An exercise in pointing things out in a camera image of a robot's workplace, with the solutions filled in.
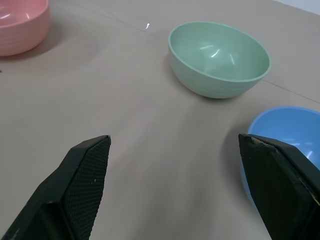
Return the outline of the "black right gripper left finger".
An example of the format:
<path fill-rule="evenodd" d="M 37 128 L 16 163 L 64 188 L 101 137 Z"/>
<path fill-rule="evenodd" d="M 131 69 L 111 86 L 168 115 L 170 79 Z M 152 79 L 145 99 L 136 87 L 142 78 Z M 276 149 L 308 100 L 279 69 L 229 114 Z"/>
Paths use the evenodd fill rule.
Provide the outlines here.
<path fill-rule="evenodd" d="M 88 240 L 103 197 L 111 137 L 72 147 L 42 181 L 4 240 Z"/>

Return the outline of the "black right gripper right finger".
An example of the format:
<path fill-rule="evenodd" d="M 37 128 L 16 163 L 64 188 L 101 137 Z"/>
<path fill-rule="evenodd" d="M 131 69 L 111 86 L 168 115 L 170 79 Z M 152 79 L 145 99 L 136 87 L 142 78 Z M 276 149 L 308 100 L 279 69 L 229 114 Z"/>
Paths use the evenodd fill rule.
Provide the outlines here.
<path fill-rule="evenodd" d="M 273 240 L 320 238 L 320 171 L 293 145 L 239 134 L 251 197 Z"/>

